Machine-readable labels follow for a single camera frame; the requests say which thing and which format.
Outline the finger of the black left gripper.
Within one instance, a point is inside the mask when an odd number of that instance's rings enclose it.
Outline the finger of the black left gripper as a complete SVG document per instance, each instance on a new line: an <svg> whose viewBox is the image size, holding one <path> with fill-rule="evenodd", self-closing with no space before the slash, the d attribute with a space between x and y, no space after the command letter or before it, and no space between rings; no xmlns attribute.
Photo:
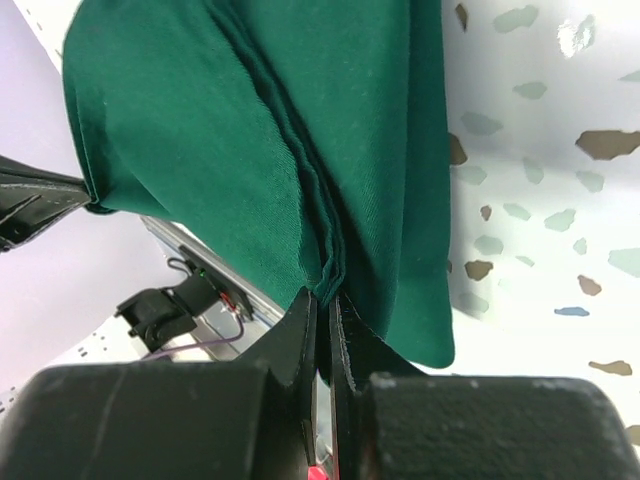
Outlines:
<svg viewBox="0 0 640 480"><path fill-rule="evenodd" d="M1 252L32 241L91 201L83 180L1 157Z"/></svg>

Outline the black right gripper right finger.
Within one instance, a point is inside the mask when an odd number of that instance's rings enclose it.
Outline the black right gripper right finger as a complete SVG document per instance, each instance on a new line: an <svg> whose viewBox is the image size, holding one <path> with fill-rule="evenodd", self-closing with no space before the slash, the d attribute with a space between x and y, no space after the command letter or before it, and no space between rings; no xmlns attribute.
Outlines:
<svg viewBox="0 0 640 480"><path fill-rule="evenodd" d="M394 351L346 296L330 304L338 479L635 479L639 461L595 385L433 376Z"/></svg>

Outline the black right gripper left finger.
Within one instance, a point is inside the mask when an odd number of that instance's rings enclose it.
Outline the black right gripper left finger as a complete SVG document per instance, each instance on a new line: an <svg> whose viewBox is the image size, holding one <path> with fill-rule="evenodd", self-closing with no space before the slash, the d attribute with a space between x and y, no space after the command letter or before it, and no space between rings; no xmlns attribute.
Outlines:
<svg viewBox="0 0 640 480"><path fill-rule="evenodd" d="M5 479L303 479L315 461L316 298L239 357L45 369L1 430Z"/></svg>

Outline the dark green surgical cloth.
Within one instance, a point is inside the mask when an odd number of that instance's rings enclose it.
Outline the dark green surgical cloth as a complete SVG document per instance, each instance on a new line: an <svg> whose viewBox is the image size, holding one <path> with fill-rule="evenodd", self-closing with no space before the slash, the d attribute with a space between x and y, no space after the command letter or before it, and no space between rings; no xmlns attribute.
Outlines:
<svg viewBox="0 0 640 480"><path fill-rule="evenodd" d="M96 214L184 225L281 307L344 293L454 360L437 1L84 1L63 89Z"/></svg>

